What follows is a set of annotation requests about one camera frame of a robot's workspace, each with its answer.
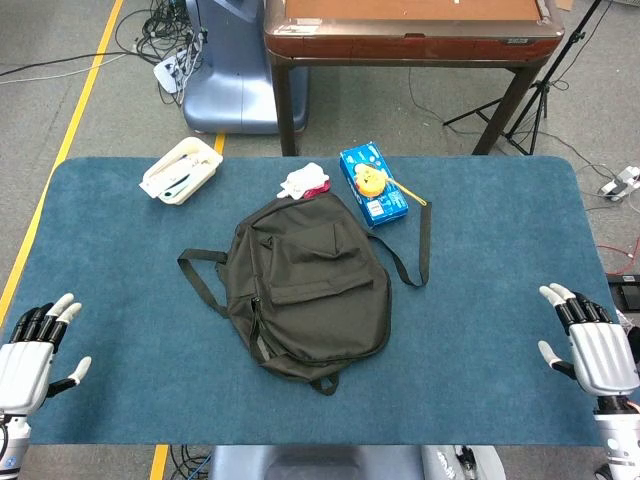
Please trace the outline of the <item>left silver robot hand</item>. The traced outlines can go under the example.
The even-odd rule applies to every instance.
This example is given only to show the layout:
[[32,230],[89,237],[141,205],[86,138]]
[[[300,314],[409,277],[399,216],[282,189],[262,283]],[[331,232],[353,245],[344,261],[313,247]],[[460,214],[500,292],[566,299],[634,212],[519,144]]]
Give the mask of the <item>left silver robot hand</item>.
[[29,416],[48,398],[76,387],[87,375],[92,358],[83,357],[73,372],[52,382],[53,361],[71,321],[82,304],[71,293],[36,306],[17,320],[1,347],[1,413]]

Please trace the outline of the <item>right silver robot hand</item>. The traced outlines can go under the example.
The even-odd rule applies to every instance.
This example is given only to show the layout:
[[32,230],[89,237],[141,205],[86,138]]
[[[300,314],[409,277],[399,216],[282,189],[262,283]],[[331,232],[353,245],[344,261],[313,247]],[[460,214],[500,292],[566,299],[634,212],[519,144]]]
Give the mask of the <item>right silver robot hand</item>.
[[576,381],[594,397],[628,396],[639,388],[639,375],[624,328],[601,305],[579,292],[551,283],[539,293],[553,307],[570,347],[566,361],[544,340],[539,352],[553,370]]

